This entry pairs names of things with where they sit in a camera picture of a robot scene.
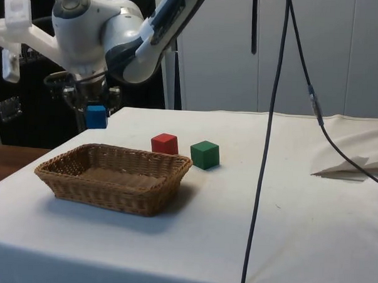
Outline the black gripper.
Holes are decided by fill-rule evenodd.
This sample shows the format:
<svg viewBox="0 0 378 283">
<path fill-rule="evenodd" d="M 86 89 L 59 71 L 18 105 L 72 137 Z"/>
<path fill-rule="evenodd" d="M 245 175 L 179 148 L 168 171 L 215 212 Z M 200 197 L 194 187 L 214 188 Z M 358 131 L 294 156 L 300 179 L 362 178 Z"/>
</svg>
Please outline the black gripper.
<svg viewBox="0 0 378 283">
<path fill-rule="evenodd" d="M 76 82 L 75 86 L 65 86 L 62 97 L 67 105 L 78 112 L 84 111 L 89 105 L 103 105 L 111 116 L 121 107 L 122 91 L 119 86 L 107 87 L 105 76 L 86 82 Z"/>
</svg>

